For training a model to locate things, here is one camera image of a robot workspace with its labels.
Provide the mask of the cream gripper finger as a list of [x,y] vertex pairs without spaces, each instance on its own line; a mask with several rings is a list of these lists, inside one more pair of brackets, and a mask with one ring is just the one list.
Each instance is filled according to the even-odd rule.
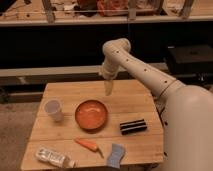
[[112,80],[105,80],[104,86],[105,86],[105,95],[109,96],[112,93],[112,90],[113,90],[113,81]]

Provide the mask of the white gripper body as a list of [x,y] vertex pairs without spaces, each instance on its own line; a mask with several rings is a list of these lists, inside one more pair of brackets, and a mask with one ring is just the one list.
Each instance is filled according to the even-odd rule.
[[113,80],[116,78],[117,73],[118,64],[106,57],[100,67],[99,75],[102,76],[105,80]]

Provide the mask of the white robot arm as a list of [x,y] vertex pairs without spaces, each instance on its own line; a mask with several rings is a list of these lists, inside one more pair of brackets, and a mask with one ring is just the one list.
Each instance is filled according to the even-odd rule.
[[105,42],[100,73],[112,80],[122,67],[163,103],[162,171],[213,171],[213,93],[184,84],[135,58],[130,49],[126,38]]

